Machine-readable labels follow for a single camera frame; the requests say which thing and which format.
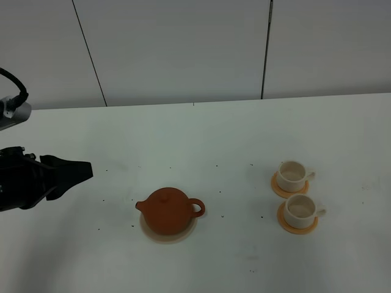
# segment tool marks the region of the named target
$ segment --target white table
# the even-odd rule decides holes
[[[89,161],[94,177],[0,214],[0,290],[389,292],[390,111],[391,94],[33,111],[0,147]],[[276,220],[286,159],[317,170],[309,194],[328,207],[305,236]],[[164,186],[207,209],[174,245],[148,240],[134,208]]]

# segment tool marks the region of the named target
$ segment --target teapot knob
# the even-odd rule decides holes
[[[163,194],[160,198],[161,203],[167,203],[169,201],[169,197],[167,194]]]

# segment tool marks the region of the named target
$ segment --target teapot handle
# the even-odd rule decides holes
[[[192,218],[198,218],[198,217],[201,217],[204,213],[205,213],[205,205],[202,201],[196,199],[196,198],[189,198],[189,201],[191,204],[196,204],[197,206],[199,206],[201,208],[201,210],[199,210],[198,212],[193,212],[191,214],[191,217]]]

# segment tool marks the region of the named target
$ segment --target cup handle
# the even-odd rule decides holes
[[[313,168],[307,168],[306,180],[312,180],[315,178],[315,170]]]
[[[316,216],[317,217],[323,217],[324,215],[326,215],[326,207],[323,205],[323,204],[319,204],[317,207],[316,207]]]

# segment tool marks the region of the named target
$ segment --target white wall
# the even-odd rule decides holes
[[[269,0],[75,0],[108,105],[260,98]]]
[[[264,98],[391,92],[391,1],[275,0]]]
[[[71,0],[2,0],[0,67],[33,108],[104,106]],[[0,98],[19,93],[0,76]]]

